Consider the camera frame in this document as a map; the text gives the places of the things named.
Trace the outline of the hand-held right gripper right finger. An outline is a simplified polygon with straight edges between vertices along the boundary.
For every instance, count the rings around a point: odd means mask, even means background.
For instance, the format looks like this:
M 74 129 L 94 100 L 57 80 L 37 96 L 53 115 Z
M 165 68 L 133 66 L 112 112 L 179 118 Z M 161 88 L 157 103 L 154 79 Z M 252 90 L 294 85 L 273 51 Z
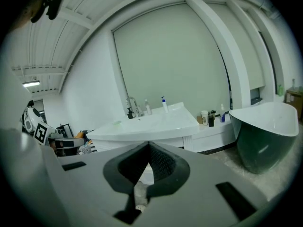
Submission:
M 147 188 L 147 200 L 173 195 L 188 180 L 189 163 L 182 157 L 180 148 L 153 141 L 145 143 L 153 173 L 153 184 Z

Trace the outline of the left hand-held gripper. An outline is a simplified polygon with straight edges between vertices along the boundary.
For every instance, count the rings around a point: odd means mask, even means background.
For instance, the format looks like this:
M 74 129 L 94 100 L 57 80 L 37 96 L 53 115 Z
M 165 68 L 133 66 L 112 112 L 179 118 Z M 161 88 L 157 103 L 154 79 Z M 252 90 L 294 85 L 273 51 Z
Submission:
M 55 142 L 57 148 L 62 148 L 66 156 L 74 156 L 79 153 L 81 146 L 85 145 L 84 138 L 68 138 L 64 137 L 60 129 L 55 129 L 43 122 L 38 123 L 34 139 L 40 144 L 50 146 L 51 142 Z

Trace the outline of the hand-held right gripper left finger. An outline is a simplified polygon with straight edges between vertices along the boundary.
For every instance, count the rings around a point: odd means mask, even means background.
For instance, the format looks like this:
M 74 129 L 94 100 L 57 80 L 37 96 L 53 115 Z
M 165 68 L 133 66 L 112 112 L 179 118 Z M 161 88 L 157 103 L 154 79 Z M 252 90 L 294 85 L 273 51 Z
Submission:
M 135 211 L 134 187 L 149 163 L 149 143 L 125 147 L 103 167 L 103 177 L 107 184 L 107 200 L 111 212 Z

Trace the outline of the person's left hand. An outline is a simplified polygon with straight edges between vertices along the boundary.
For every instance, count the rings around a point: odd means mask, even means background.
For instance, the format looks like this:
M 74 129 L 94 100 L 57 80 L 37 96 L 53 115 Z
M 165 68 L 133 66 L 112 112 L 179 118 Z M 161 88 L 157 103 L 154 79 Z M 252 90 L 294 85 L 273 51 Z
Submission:
M 64 150 L 62 148 L 57 148 L 55 142 L 51 142 L 50 147 L 53 149 L 57 157 L 66 156 Z

